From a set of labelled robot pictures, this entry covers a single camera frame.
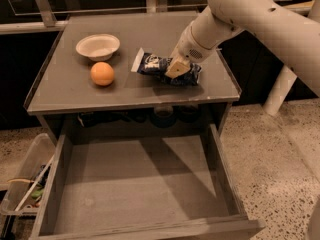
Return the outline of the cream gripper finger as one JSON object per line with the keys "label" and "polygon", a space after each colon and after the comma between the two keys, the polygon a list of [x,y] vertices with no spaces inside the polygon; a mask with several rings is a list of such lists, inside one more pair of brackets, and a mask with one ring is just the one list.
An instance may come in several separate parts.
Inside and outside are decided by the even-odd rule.
{"label": "cream gripper finger", "polygon": [[177,78],[190,70],[190,62],[188,60],[180,60],[175,58],[169,64],[165,75],[171,79]]}

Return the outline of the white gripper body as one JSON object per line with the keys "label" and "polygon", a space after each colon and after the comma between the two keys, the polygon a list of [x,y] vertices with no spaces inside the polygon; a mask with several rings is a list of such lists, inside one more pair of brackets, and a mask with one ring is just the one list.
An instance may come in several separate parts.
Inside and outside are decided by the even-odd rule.
{"label": "white gripper body", "polygon": [[182,32],[170,57],[180,61],[201,63],[211,55],[215,46],[215,25],[192,21]]}

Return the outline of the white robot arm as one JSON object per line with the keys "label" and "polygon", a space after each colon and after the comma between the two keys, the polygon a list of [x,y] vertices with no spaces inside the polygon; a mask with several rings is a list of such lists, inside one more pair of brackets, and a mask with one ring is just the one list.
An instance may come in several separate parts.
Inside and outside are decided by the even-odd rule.
{"label": "white robot arm", "polygon": [[315,94],[320,95],[320,23],[273,0],[207,0],[183,31],[166,75],[176,78],[206,60],[222,42],[246,30]]}

